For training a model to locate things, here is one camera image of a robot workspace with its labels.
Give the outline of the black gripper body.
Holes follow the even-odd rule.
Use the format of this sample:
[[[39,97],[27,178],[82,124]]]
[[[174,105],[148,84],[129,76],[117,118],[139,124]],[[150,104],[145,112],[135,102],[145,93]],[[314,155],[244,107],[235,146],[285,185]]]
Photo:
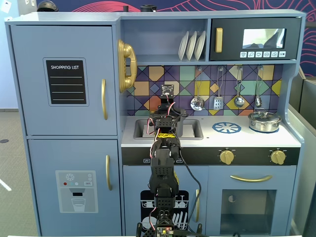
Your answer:
[[[160,98],[161,105],[158,107],[158,114],[161,116],[166,116],[169,114],[170,116],[176,116],[176,113],[173,109],[168,110],[169,106],[174,102],[173,98],[168,98],[166,96],[162,96]]]

